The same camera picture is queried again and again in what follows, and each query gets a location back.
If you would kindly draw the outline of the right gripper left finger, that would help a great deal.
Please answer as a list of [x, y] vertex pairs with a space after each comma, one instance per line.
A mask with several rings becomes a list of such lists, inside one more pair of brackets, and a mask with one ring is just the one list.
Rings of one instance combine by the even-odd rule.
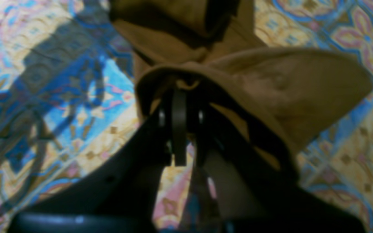
[[155, 233], [164, 167], [187, 164], [187, 95], [164, 94], [119, 152], [91, 174], [15, 215], [10, 233]]

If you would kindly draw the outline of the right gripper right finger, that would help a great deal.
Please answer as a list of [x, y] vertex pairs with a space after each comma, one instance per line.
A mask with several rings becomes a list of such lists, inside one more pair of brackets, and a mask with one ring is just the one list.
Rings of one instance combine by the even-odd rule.
[[222, 233], [366, 232], [357, 217], [298, 186], [289, 150], [260, 120], [250, 124], [250, 137], [278, 158], [279, 171], [209, 103], [198, 103], [193, 121], [196, 163], [215, 183]]

